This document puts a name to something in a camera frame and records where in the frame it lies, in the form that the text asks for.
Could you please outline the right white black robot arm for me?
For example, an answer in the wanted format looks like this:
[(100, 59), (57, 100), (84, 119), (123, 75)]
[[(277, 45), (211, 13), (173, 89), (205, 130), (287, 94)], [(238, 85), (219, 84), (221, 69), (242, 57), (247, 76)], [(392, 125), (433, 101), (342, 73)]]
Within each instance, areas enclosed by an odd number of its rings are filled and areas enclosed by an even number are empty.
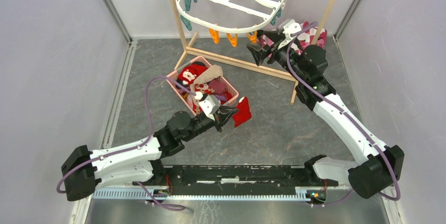
[(287, 34), (278, 29), (260, 30), (257, 37), (266, 36), (272, 44), (248, 44), (247, 48), (256, 65), (265, 59), (268, 64), (277, 62), (297, 80), (299, 100), (331, 127), (354, 157), (354, 161), (318, 157), (304, 171), (305, 182), (317, 186), (328, 179), (350, 186), (364, 199), (380, 194), (389, 200), (400, 200), (403, 150), (376, 137), (346, 107), (323, 75), (328, 67), (323, 48), (309, 45), (301, 54), (292, 49), (298, 35), (299, 32)]

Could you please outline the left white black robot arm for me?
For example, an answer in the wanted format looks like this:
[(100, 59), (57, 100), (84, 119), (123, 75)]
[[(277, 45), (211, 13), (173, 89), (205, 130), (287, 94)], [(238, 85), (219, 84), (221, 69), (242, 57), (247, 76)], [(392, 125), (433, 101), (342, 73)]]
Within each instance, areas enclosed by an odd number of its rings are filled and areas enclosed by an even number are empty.
[(61, 166), (62, 179), (56, 190), (68, 201), (78, 201), (96, 190), (127, 182), (149, 182), (161, 185), (165, 171), (161, 159), (182, 151), (184, 143), (200, 134), (223, 126), (238, 112), (225, 106), (210, 116), (200, 113), (192, 117), (178, 111), (160, 130), (141, 140), (111, 149), (89, 150), (76, 147)]

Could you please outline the plain red sock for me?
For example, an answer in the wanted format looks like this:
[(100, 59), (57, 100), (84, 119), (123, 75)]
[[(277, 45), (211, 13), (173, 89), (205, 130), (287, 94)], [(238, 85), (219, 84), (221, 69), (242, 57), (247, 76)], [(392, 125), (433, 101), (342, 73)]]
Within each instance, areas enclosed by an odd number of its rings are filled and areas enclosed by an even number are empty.
[(232, 117), (235, 128), (241, 126), (252, 118), (248, 97), (241, 97), (236, 108), (238, 109), (238, 111)]

